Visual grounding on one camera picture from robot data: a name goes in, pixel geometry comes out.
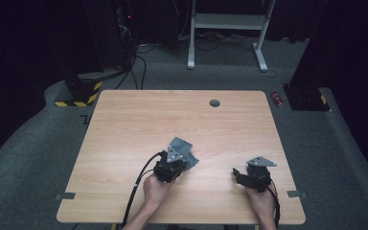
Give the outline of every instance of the gray floor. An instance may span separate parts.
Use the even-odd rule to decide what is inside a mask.
[[[334,101],[332,91],[321,88],[332,111],[293,111],[282,84],[289,83],[307,42],[290,44],[266,41],[263,51],[270,69],[261,73],[251,39],[242,44],[221,44],[213,51],[195,50],[195,70],[187,70],[188,49],[151,46],[139,49],[147,62],[144,89],[262,90],[267,97],[278,91],[285,105],[276,107],[269,99],[276,126],[307,221],[281,225],[280,229],[368,229],[368,164]],[[199,47],[212,47],[198,42]],[[138,81],[144,64],[137,59]],[[103,81],[101,90],[114,88],[121,77]],[[63,82],[46,90],[46,107],[26,122],[0,149],[0,229],[71,229],[56,214],[77,158],[85,131],[84,118],[90,107],[56,107]],[[135,89],[127,76],[121,89]],[[109,223],[82,223],[79,229],[110,229]],[[151,225],[149,229],[164,229]],[[223,229],[216,225],[190,225],[197,229]],[[241,229],[252,229],[241,226]]]

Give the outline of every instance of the human hand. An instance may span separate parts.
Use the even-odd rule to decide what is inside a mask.
[[[269,190],[264,190],[258,193],[256,189],[244,187],[249,196],[250,205],[259,220],[260,225],[264,230],[274,230],[276,225],[274,223],[275,201],[273,195]],[[275,193],[274,186],[270,184],[268,188]]]
[[[157,179],[157,176],[153,173],[146,178],[143,183],[143,190],[145,191],[145,202],[152,205],[154,208],[158,208],[160,204],[164,202],[170,188],[175,183],[163,183]]]
[[[160,182],[155,174],[147,177],[143,183],[145,202],[136,215],[125,225],[124,230],[144,229],[148,220],[166,199],[167,193],[174,183],[175,180],[172,183]]]

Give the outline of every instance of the wire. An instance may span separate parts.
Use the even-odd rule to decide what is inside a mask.
[[[269,79],[275,79],[277,77],[277,71],[275,69],[267,70],[265,76]]]
[[[76,229],[79,225],[80,225],[79,223],[74,224],[74,226],[73,226],[73,228],[71,230]]]
[[[211,0],[209,0],[208,5],[207,5],[207,9],[205,10],[205,12],[209,11],[209,6],[211,5]]]
[[[150,45],[151,45],[151,48],[149,50],[137,52],[137,54],[145,54],[145,53],[148,53],[148,52],[154,50],[154,48],[156,47],[156,45],[154,43],[151,43],[151,44],[143,44],[143,45],[139,45],[138,47],[145,47],[145,46],[150,46]]]
[[[184,27],[183,27],[183,30],[181,31],[181,34],[178,36],[178,38],[180,38],[184,34],[185,28],[187,27],[187,21],[188,21],[188,14],[189,14],[189,12],[190,12],[190,0],[187,1],[187,14],[185,16]]]
[[[274,223],[276,224],[276,228],[279,229],[279,221],[280,221],[280,202],[279,202],[279,198],[277,197],[277,189],[276,189],[276,184],[274,184],[274,181],[271,181],[271,183],[273,184],[274,186],[274,193],[273,191],[271,191],[270,188],[268,188],[267,186],[267,189],[268,191],[271,193],[271,195],[273,196],[274,198],[274,203],[276,205],[276,216],[274,217]]]
[[[215,41],[220,41],[217,33],[215,32],[211,32],[211,33],[206,33],[206,34],[200,34],[199,37],[201,37],[202,41],[205,42],[215,42]]]
[[[132,74],[133,82],[134,82],[134,85],[135,85],[136,89],[139,89],[137,87],[136,75],[133,73],[133,70],[132,69],[130,69],[130,73]]]
[[[195,45],[195,47],[197,49],[201,50],[201,51],[213,51],[213,50],[217,49],[217,47],[220,45],[220,39],[217,37],[216,34],[202,36],[201,39],[202,39],[202,41],[205,41],[205,42],[216,42],[217,41],[217,44],[215,46],[213,46],[212,48],[209,48],[209,49],[201,48],[201,47]]]
[[[125,37],[128,32],[128,37],[131,37],[130,30],[126,26],[119,25],[119,29],[121,29],[121,36]]]
[[[243,44],[247,44],[247,43],[253,43],[257,39],[257,37],[249,37],[249,36],[243,36],[243,37],[238,37],[238,38],[240,38],[241,40],[239,40],[239,41],[225,41],[224,40],[224,39],[226,39],[226,37],[225,37],[225,38],[221,38],[221,42],[225,45],[243,45]]]
[[[142,178],[143,178],[143,176],[144,176],[146,173],[149,173],[149,172],[151,172],[151,171],[153,171],[153,170],[147,170],[146,172],[143,172],[143,174],[142,174]]]
[[[145,81],[145,75],[146,75],[146,70],[148,68],[148,65],[146,64],[146,61],[144,58],[140,57],[140,56],[136,56],[137,58],[141,59],[143,61],[143,63],[145,64],[145,68],[143,69],[143,75],[142,75],[142,83],[140,84],[140,89],[143,89],[143,82]]]
[[[133,190],[132,190],[132,193],[130,194],[130,198],[129,198],[129,202],[127,203],[127,207],[126,207],[126,210],[125,210],[125,216],[124,216],[124,221],[122,222],[122,228],[125,227],[125,225],[127,225],[127,217],[129,216],[129,211],[130,211],[130,206],[132,205],[132,202],[133,202],[133,199],[134,199],[134,196],[136,194],[136,191],[137,191],[137,188],[139,187],[139,183],[140,183],[140,180],[142,179],[143,175],[145,173],[148,173],[149,171],[147,172],[144,172],[146,167],[148,166],[148,164],[156,157],[156,156],[161,156],[163,151],[160,151],[160,152],[157,152],[156,154],[154,154],[150,159],[149,161],[145,164],[145,166],[143,167],[143,169],[140,171],[139,173],[139,176],[137,177],[136,179],[136,182],[133,186]]]
[[[130,70],[126,71],[124,77],[122,78],[122,80],[119,82],[118,85],[116,85],[115,89],[118,89],[119,86],[121,86],[121,84],[124,82],[125,78],[127,77],[127,75],[129,74]]]
[[[180,13],[178,13],[177,5],[175,4],[174,0],[172,0],[172,4],[174,5],[175,12],[177,13],[177,16],[180,16]]]

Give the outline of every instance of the dark background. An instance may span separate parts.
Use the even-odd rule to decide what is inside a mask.
[[[164,5],[162,0],[156,2],[166,7],[163,10],[175,10],[172,1]],[[236,4],[228,6],[227,2],[197,1],[197,5],[201,10],[243,13],[245,7],[239,6],[250,4],[239,1],[240,5],[231,10]],[[288,37],[291,42],[311,38],[293,81],[298,86],[332,89],[343,117],[368,159],[368,1],[336,0],[328,5],[327,2],[277,1],[266,38]],[[138,12],[143,11],[140,1],[134,3]],[[171,27],[175,34],[183,30],[187,13],[187,1],[176,3],[178,14],[148,13],[175,18],[170,20],[175,28],[171,23],[158,27]],[[98,50],[84,10],[81,0],[58,6],[43,0],[0,1],[0,147],[44,107],[44,90],[49,85],[79,72],[81,66],[87,68],[85,71],[100,68],[93,58],[98,56],[95,55]],[[70,36],[55,33],[56,20],[68,25],[63,32],[69,32]],[[137,20],[143,28],[140,17]],[[184,31],[188,34],[189,22],[186,25]],[[170,35],[171,30],[156,34],[162,33]]]

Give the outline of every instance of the table top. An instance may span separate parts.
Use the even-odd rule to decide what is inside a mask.
[[[210,106],[218,100],[220,106]],[[232,169],[262,156],[281,204],[281,224],[301,224],[305,214],[295,191],[265,93],[260,91],[105,90],[85,134],[57,213],[61,222],[123,221],[136,177],[174,137],[193,145],[199,162],[181,174],[150,223],[258,223]],[[152,169],[156,157],[148,166]],[[129,217],[143,203],[142,184]]]

